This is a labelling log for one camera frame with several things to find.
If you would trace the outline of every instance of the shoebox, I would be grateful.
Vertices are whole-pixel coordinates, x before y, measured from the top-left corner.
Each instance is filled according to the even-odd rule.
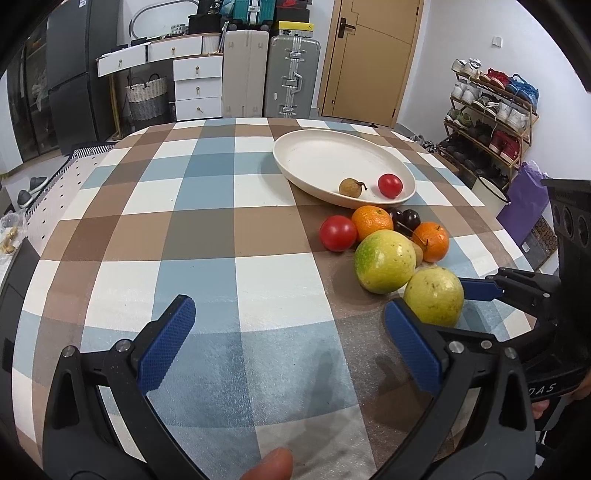
[[[307,8],[275,7],[275,21],[310,22],[310,10]]]
[[[296,37],[311,38],[314,34],[314,24],[304,22],[275,22],[271,36],[294,35]]]

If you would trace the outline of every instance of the plaid tablecloth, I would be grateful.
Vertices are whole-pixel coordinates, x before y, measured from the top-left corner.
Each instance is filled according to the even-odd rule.
[[[291,185],[274,141],[303,128],[358,135],[406,162],[412,207],[452,237],[440,265],[464,277],[529,269],[474,194],[433,155],[385,128],[241,118],[150,127],[122,140],[57,224],[27,293],[12,373],[22,446],[41,458],[48,389],[61,349],[108,349],[179,293],[197,321],[149,398],[212,478],[239,478],[277,446],[298,478],[366,479],[429,401],[387,335],[387,300],[362,290],[353,251],[327,252],[321,223],[345,210]],[[466,302],[460,327],[500,340],[530,329],[497,301]],[[108,392],[129,452],[139,455]]]

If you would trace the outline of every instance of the woven basket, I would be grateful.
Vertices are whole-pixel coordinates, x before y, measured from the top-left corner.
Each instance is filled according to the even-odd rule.
[[[126,87],[129,110],[134,121],[149,120],[168,113],[166,77]]]

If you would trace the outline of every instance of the black refrigerator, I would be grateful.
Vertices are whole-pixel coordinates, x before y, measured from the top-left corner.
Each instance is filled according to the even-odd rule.
[[[57,142],[76,144],[115,132],[109,81],[96,59],[117,45],[120,0],[67,0],[47,20],[47,87]]]

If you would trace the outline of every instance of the oval plate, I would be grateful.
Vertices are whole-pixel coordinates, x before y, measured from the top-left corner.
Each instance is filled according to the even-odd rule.
[[[354,135],[334,130],[308,129],[279,137],[273,147],[277,166],[290,182],[325,202],[356,209],[363,205],[400,205],[414,195],[413,173],[382,147]],[[395,199],[382,195],[378,179],[393,173],[402,180]],[[367,185],[358,199],[339,193],[341,181],[352,178]]]

